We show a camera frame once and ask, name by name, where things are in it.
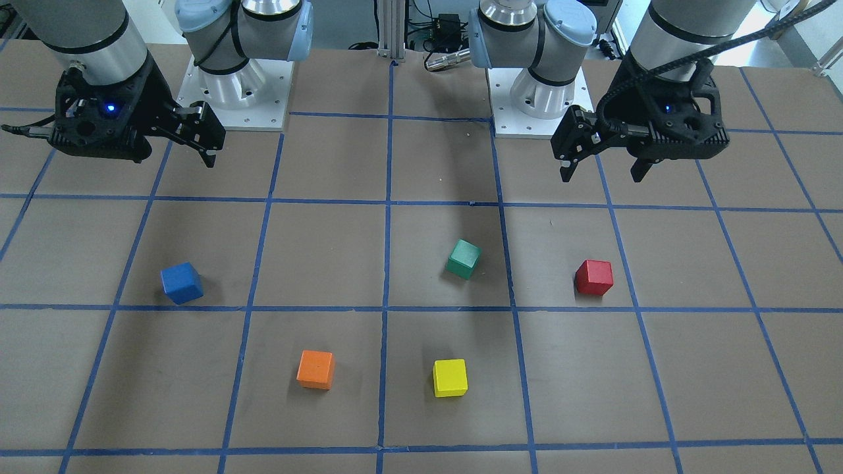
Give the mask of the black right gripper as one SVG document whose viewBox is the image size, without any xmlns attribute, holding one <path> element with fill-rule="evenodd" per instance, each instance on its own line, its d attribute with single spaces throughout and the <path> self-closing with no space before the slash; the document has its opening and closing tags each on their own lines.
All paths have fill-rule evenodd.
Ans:
<svg viewBox="0 0 843 474">
<path fill-rule="evenodd" d="M 208 102 L 178 106 L 151 53 L 133 75 L 109 85 L 88 83 L 81 67 L 67 67 L 54 118 L 48 143 L 61 153 L 136 164 L 151 154 L 148 137 L 164 137 L 192 147 L 213 168 L 226 137 Z"/>
</svg>

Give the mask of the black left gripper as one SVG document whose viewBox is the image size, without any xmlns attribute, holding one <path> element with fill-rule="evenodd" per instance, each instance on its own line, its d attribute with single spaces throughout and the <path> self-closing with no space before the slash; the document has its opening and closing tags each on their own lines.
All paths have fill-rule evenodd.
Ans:
<svg viewBox="0 0 843 474">
<path fill-rule="evenodd" d="M 620 134 L 626 125 L 622 145 L 636 158 L 630 176 L 641 183 L 661 160 L 710 159 L 730 144 L 724 127 L 719 88 L 708 59 L 692 65 L 686 81 L 659 76 L 621 91 L 606 93 L 601 102 L 603 124 L 597 126 L 596 114 L 570 105 L 551 136 L 553 157 L 560 163 L 560 177 L 569 183 L 578 163 L 593 155 L 593 136 L 609 138 Z"/>
</svg>

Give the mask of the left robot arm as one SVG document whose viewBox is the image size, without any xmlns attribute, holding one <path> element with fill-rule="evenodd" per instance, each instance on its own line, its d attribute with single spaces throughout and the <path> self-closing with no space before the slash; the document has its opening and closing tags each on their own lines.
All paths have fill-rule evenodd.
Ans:
<svg viewBox="0 0 843 474">
<path fill-rule="evenodd" d="M 468 15 L 472 63 L 519 70 L 517 108 L 560 118 L 551 137 L 562 181 L 580 162 L 614 147 L 635 157 L 642 181 L 663 160 L 706 160 L 730 144 L 710 48 L 725 45 L 751 1 L 651 1 L 603 97 L 588 111 L 564 105 L 598 18 L 579 1 L 481 1 Z"/>
</svg>

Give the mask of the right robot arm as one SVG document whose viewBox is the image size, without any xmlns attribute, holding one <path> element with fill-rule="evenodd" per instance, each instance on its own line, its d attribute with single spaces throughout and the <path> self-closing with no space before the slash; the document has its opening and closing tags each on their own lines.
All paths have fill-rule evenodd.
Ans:
<svg viewBox="0 0 843 474">
<path fill-rule="evenodd" d="M 50 116 L 4 132 L 73 156 L 141 163 L 150 137 L 213 167 L 229 131 L 282 132 L 310 1 L 13 1 L 54 54 Z"/>
</svg>

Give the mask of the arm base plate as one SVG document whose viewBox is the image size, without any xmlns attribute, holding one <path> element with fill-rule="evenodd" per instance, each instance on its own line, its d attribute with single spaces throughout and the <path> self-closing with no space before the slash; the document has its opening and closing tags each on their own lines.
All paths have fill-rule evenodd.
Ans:
<svg viewBox="0 0 843 474">
<path fill-rule="evenodd" d="M 205 101 L 227 131 L 284 130 L 297 63 L 251 59 L 240 71 L 214 75 L 194 66 L 193 59 L 177 94 L 181 105 Z"/>
<path fill-rule="evenodd" d="M 497 137 L 549 139 L 571 106 L 593 110 L 582 69 L 563 86 L 540 83 L 524 68 L 491 68 L 487 79 Z"/>
</svg>

